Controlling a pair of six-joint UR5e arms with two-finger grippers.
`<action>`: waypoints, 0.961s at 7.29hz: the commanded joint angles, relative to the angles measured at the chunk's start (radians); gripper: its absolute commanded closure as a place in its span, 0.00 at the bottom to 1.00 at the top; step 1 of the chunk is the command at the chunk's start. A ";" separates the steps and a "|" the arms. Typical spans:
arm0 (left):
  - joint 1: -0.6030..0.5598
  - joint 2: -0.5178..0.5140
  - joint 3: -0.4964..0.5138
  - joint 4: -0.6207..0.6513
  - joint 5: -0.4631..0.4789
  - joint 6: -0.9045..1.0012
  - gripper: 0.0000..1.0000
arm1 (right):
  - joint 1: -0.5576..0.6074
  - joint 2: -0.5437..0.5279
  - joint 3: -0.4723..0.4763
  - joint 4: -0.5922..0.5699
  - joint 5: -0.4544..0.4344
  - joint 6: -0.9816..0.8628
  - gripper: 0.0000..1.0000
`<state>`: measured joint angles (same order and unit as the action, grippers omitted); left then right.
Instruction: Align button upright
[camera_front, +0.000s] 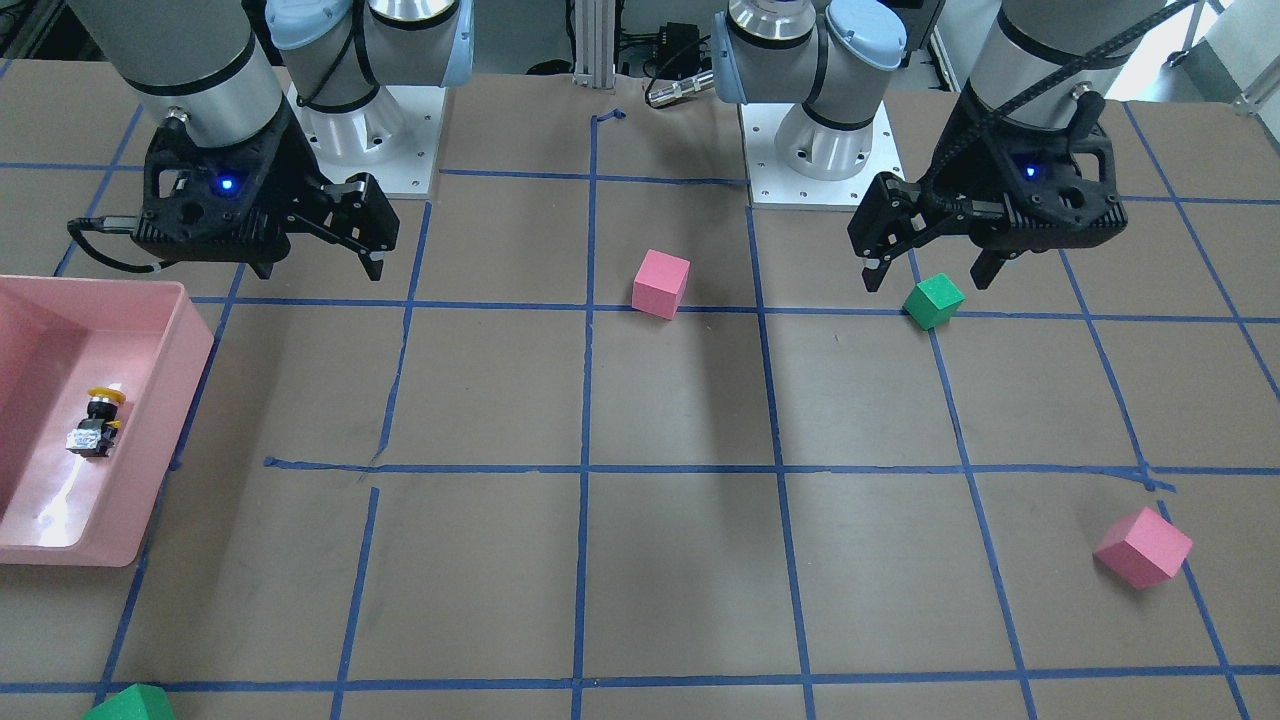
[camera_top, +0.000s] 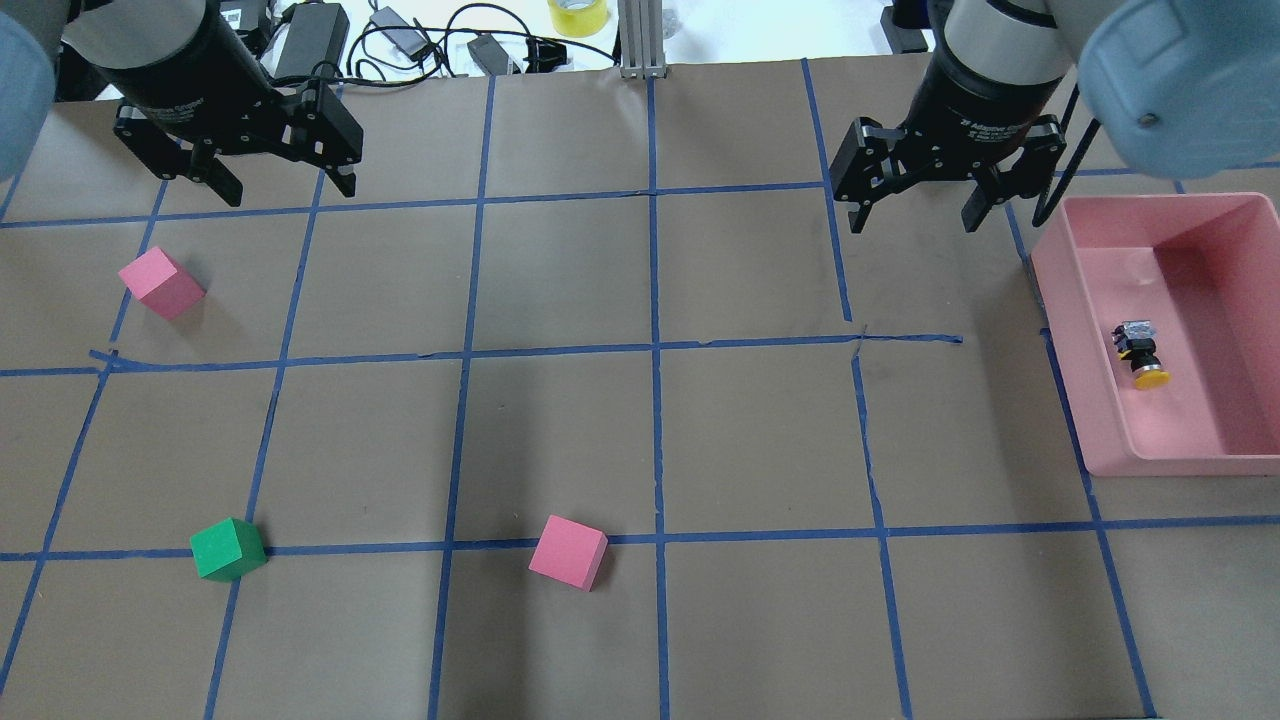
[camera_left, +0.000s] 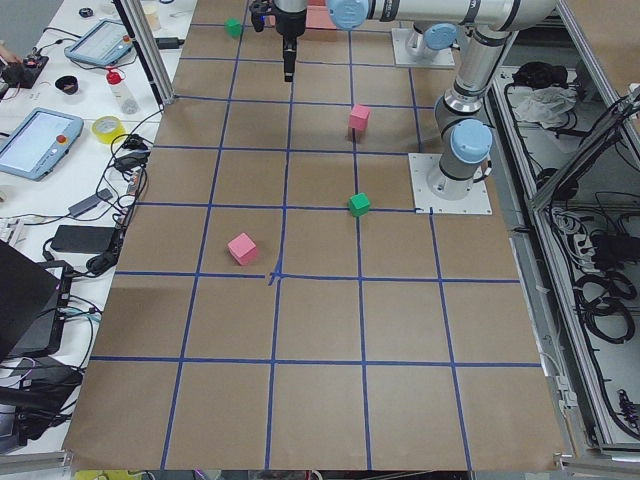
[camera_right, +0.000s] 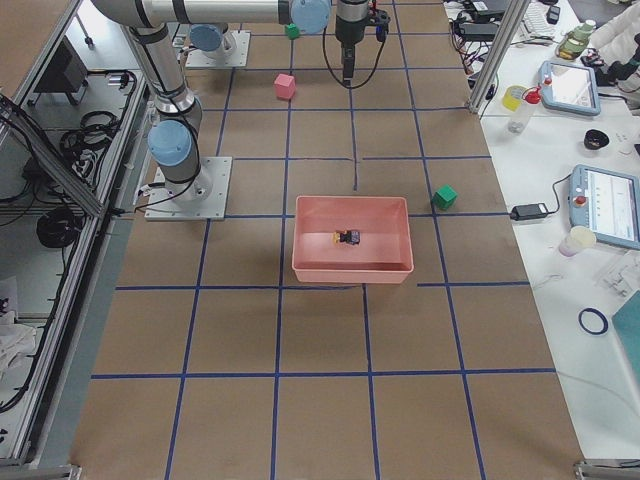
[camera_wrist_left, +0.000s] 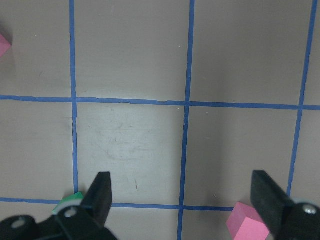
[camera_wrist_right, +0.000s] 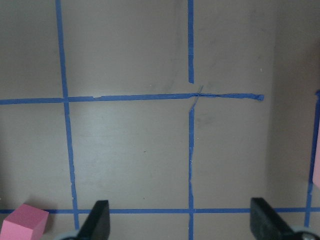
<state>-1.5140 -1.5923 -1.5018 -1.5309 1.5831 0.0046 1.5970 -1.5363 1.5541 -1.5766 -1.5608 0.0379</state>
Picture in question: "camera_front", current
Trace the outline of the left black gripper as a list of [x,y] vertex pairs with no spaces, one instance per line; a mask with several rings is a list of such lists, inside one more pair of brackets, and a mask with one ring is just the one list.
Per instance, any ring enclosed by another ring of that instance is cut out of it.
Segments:
[[973,88],[961,91],[927,170],[931,195],[879,172],[861,196],[847,236],[863,261],[865,290],[878,291],[891,263],[925,242],[925,228],[941,220],[942,209],[957,210],[965,201],[1002,210],[995,219],[968,219],[966,232],[982,249],[970,268],[978,290],[988,290],[1027,251],[1092,249],[1124,232],[1129,218],[1114,146],[1100,126],[1105,104],[1096,91],[1084,92],[1069,102],[1060,129],[1001,117],[955,152],[952,146],[989,110]]

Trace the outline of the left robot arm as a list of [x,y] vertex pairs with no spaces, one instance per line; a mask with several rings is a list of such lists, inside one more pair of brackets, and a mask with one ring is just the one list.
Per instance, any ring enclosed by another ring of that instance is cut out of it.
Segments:
[[[965,236],[984,290],[1024,252],[1093,249],[1126,229],[1105,92],[1140,38],[1180,1],[1005,1],[934,147],[913,181],[883,170],[847,225],[874,292],[891,264]],[[840,179],[861,165],[874,115],[908,49],[879,1],[731,1],[710,37],[724,102],[790,105],[780,151]]]

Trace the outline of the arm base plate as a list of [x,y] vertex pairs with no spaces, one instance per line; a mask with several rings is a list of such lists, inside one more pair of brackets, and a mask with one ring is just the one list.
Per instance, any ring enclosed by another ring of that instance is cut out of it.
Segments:
[[854,211],[882,172],[902,176],[884,104],[860,129],[832,129],[797,104],[739,108],[751,206]]
[[364,108],[326,114],[296,106],[296,86],[287,97],[321,172],[333,181],[367,172],[389,199],[429,199],[449,90],[389,86]]

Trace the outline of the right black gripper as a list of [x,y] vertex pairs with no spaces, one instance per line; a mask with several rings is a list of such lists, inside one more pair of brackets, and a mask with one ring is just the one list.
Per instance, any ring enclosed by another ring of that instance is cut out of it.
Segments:
[[291,251],[285,220],[300,206],[310,234],[353,252],[380,281],[401,220],[378,178],[323,174],[287,100],[257,133],[220,149],[195,143],[188,122],[166,118],[143,165],[143,201],[131,238],[170,263],[246,263],[270,281]]

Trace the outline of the green cube near left arm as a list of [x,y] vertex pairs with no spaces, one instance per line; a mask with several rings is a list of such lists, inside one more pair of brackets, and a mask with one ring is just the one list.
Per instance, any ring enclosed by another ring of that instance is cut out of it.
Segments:
[[966,300],[966,295],[945,273],[918,282],[902,304],[902,310],[922,331],[932,331],[948,322]]

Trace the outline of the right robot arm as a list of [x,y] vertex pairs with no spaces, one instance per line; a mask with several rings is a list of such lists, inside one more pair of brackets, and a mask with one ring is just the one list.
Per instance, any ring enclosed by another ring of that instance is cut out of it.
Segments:
[[438,146],[425,94],[474,70],[470,1],[73,1],[157,127],[132,217],[76,218],[70,238],[133,274],[239,263],[266,279],[310,234],[381,278]]

